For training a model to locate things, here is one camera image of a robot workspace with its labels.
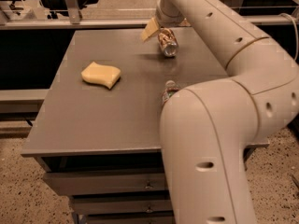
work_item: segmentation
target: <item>drawer handle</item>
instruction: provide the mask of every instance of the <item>drawer handle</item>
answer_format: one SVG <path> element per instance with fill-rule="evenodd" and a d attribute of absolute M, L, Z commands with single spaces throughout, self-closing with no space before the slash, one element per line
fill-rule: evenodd
<path fill-rule="evenodd" d="M 146 213 L 153 213 L 153 210 L 151 209 L 150 205 L 149 205 L 148 209 L 146 210 Z"/>
<path fill-rule="evenodd" d="M 150 181 L 147 182 L 146 187 L 144 187 L 145 190 L 152 190 L 153 186 L 151 185 Z"/>

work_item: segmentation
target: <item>floor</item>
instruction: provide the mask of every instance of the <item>floor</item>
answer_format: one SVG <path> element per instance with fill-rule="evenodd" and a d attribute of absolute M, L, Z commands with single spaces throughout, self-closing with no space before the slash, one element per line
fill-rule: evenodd
<path fill-rule="evenodd" d="M 120 15 L 119 11 L 111 11 L 117 3 L 127 7 L 130 16 L 138 16 L 141 8 L 135 0 L 114 0 L 114 4 L 111 0 L 111 4 L 104 1 L 106 13 L 102 10 L 101 16 L 111 18 Z M 132 5 L 134 9 L 130 10 L 128 7 Z M 152 12 L 152 3 L 147 0 L 143 5 Z M 86 16 L 100 16 L 96 6 L 93 8 L 95 15 L 86 12 Z M 0 120 L 0 223 L 73 223 L 67 198 L 57 196 L 43 182 L 44 171 L 35 160 L 20 155 L 29 132 L 26 121 Z M 247 161 L 247 177 L 258 223 L 298 224 L 299 189 L 292 180 L 292 175 L 299 172 L 298 139 L 290 129 L 284 128 L 271 135 L 269 143 L 267 148 L 256 149 Z"/>

